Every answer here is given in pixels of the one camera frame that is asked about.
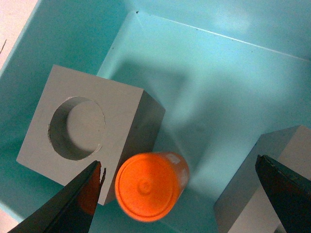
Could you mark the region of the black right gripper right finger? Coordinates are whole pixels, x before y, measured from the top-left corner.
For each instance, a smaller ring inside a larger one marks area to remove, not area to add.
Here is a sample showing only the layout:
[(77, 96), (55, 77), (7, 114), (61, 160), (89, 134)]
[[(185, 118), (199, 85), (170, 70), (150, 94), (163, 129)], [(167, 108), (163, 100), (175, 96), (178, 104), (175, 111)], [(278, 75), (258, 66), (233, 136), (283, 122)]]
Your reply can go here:
[(309, 233), (311, 181), (267, 155), (257, 156), (255, 170), (285, 231)]

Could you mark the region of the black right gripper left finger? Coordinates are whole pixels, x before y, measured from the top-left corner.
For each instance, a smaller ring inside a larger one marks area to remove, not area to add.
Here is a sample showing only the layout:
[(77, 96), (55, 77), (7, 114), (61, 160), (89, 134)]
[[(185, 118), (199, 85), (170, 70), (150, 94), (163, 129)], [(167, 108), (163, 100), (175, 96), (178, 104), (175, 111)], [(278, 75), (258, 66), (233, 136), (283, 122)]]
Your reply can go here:
[(11, 233), (87, 233), (106, 171), (92, 162), (48, 202), (10, 230)]

